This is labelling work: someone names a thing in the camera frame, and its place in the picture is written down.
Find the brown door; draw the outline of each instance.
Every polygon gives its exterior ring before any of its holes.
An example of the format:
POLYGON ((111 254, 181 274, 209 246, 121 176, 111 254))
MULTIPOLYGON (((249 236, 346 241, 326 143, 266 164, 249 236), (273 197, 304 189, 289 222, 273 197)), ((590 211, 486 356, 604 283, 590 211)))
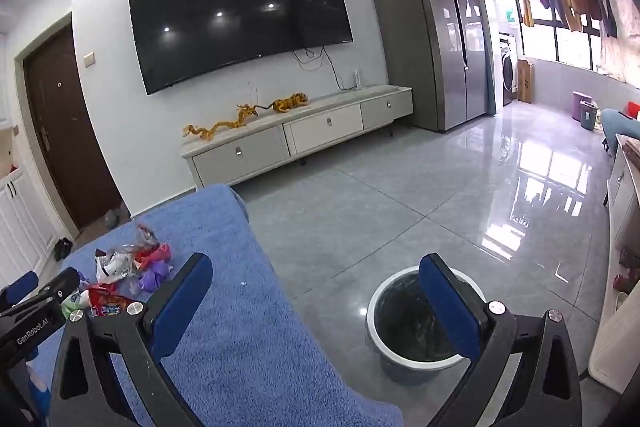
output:
POLYGON ((85 227, 120 206, 122 198, 84 104, 70 25, 27 57, 24 76, 51 177, 78 228, 85 227))

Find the door handle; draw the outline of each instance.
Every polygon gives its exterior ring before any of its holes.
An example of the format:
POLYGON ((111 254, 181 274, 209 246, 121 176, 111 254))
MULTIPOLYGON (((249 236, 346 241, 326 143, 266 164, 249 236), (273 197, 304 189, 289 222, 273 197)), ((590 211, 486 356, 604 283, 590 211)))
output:
POLYGON ((47 137, 47 130, 44 127, 40 128, 40 135, 42 136, 42 141, 44 142, 44 147, 47 152, 50 152, 51 146, 49 145, 49 138, 47 137))

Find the dragon figurine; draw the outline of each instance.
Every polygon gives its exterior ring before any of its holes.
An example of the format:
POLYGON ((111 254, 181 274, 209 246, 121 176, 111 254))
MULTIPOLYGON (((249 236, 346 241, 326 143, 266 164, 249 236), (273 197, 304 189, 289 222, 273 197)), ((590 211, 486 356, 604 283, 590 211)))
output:
POLYGON ((244 121, 249 116, 258 116, 258 112, 255 110, 256 107, 260 107, 259 105, 249 105, 245 103, 244 105, 238 105, 238 120, 235 122, 222 121, 215 124, 211 129, 205 129, 204 127, 194 127, 193 125, 188 125, 182 130, 182 136, 187 137, 190 134, 200 135, 201 140, 210 141, 213 138, 214 133, 218 129, 218 127, 230 127, 231 129, 235 129, 238 127, 245 126, 244 121))
POLYGON ((273 107, 275 112, 289 112, 291 109, 305 105, 309 105, 309 97, 303 92, 297 92, 284 100, 274 100, 267 107, 262 105, 256 105, 255 107, 259 107, 260 109, 271 109, 273 107))

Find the white rim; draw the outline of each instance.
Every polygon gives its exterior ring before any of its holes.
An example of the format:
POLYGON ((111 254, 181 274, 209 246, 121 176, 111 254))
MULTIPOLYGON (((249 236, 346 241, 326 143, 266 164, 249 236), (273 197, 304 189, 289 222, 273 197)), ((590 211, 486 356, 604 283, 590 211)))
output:
MULTIPOLYGON (((376 325, 373 322, 374 311, 376 309, 376 305, 378 304, 378 300, 382 295, 382 292, 386 290, 386 288, 389 285, 391 285, 391 283, 396 279, 400 279, 401 277, 403 277, 408 273, 417 272, 419 269, 420 269, 419 266, 412 266, 410 268, 405 268, 404 270, 400 270, 399 272, 394 273, 391 277, 386 279, 385 282, 383 282, 380 286, 378 286, 378 289, 376 289, 376 291, 373 293, 373 296, 369 301, 369 306, 367 307, 367 330, 369 330, 369 335, 371 337, 371 340, 373 340, 373 343, 376 344, 376 347, 380 350, 380 352, 383 355, 385 355, 385 357, 387 357, 389 360, 399 365, 404 365, 404 367, 409 367, 411 369, 418 369, 418 370, 421 369, 423 371, 438 371, 440 369, 450 367, 460 362, 460 360, 462 360, 463 357, 461 357, 458 354, 455 354, 453 355, 453 357, 449 357, 448 359, 444 359, 444 360, 436 360, 435 362, 417 362, 416 360, 406 359, 405 357, 401 357, 400 355, 398 355, 397 353, 394 353, 391 349, 386 347, 385 343, 382 341, 378 332, 376 331, 376 325)), ((462 279, 464 282, 468 283, 468 285, 471 286, 471 288, 473 288, 476 291, 476 293, 480 296, 482 301, 486 302, 486 299, 484 298, 484 294, 482 293, 482 290, 476 284, 476 282, 473 279, 471 279, 471 277, 453 268, 451 268, 450 270, 453 272, 453 274, 456 277, 458 277, 458 279, 462 279)))

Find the green trash bin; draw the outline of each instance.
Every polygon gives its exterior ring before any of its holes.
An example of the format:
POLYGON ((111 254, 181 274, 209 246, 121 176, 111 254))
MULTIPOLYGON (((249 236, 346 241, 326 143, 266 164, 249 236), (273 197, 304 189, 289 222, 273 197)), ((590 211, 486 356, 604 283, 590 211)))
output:
POLYGON ((596 125, 598 106, 594 102, 580 102, 580 125, 588 131, 593 131, 596 125))

